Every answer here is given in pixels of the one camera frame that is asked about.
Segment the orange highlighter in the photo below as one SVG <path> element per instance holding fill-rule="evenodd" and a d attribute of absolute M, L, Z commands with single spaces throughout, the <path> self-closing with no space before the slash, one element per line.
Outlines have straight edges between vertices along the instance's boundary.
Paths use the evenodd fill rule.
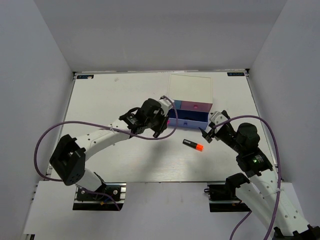
<path fill-rule="evenodd" d="M 204 146 L 203 146 L 203 145 L 201 145 L 201 144 L 199 144 L 199 143 L 196 143 L 196 142 L 193 142 L 193 141 L 190 141 L 190 140 L 188 140 L 188 139 L 184 139 L 184 140 L 182 141 L 182 143 L 183 143 L 184 145 L 186 145 L 186 146 L 188 146 L 188 147 L 190 147 L 190 148 L 193 148 L 193 149 L 195 149 L 195 150 L 197 150 L 197 151 L 200 151 L 200 152 L 202 152 L 203 149 L 204 149 Z"/>

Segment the pink drawer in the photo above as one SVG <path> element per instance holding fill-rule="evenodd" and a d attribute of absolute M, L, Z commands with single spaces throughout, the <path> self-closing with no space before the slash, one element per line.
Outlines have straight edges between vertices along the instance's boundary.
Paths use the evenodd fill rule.
<path fill-rule="evenodd" d="M 185 111 L 209 112 L 212 108 L 212 105 L 212 103 L 206 102 L 182 101 L 180 109 Z"/>

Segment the blue small drawer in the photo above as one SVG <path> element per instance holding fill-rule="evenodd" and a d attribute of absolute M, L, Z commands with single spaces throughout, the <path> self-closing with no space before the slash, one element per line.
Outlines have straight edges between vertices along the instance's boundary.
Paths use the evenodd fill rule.
<path fill-rule="evenodd" d="M 181 100 L 174 100 L 174 105 L 175 105 L 175 108 L 177 110 L 179 110 L 181 108 L 182 101 Z"/>

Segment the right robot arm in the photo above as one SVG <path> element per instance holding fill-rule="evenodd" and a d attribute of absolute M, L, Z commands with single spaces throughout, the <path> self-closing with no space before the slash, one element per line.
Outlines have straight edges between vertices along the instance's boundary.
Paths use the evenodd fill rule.
<path fill-rule="evenodd" d="M 281 187 L 281 171 L 259 148 L 260 136 L 255 125 L 244 122 L 233 129 L 227 112 L 209 114 L 202 137 L 210 143 L 222 141 L 237 153 L 240 173 L 225 180 L 226 195 L 242 201 L 266 227 L 265 239 L 318 240 L 319 226 L 311 226 Z"/>

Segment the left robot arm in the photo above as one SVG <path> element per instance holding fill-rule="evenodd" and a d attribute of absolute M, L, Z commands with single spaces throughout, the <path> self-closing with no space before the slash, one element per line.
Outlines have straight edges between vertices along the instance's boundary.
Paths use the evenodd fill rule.
<path fill-rule="evenodd" d="M 85 188 L 90 196 L 99 200 L 105 196 L 106 187 L 98 174 L 86 168 L 86 161 L 118 142 L 141 135 L 147 129 L 151 129 L 153 139 L 157 139 L 167 129 L 173 104 L 174 101 L 166 96 L 159 100 L 149 98 L 142 106 L 130 109 L 105 128 L 100 127 L 78 137 L 66 134 L 58 141 L 49 162 L 66 186 Z"/>

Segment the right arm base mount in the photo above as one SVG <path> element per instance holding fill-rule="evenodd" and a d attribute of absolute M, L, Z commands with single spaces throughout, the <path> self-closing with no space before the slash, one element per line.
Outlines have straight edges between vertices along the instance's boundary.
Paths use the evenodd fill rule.
<path fill-rule="evenodd" d="M 203 192 L 208 196 L 211 213 L 249 212 L 245 203 L 227 189 L 225 184 L 208 184 Z"/>

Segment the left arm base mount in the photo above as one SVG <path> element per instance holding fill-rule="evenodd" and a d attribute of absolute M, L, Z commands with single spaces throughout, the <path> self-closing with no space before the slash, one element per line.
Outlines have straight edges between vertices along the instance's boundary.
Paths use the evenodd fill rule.
<path fill-rule="evenodd" d="M 76 188 L 73 207 L 74 211 L 120 211 L 125 203 L 126 183 L 107 183 L 101 194 L 88 193 L 81 187 Z"/>

